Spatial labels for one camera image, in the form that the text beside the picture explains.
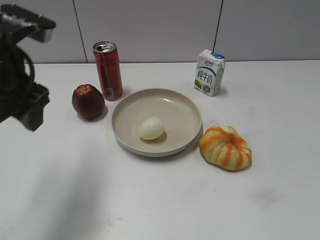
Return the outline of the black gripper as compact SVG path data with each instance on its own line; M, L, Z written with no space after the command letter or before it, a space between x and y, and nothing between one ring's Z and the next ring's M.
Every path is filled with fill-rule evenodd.
M20 122L33 132L43 124L44 108L50 102L49 90L41 84L33 83L34 78L35 70L31 58L20 47L15 45L13 39L8 34L1 32L1 122L14 115L27 98L19 112Z

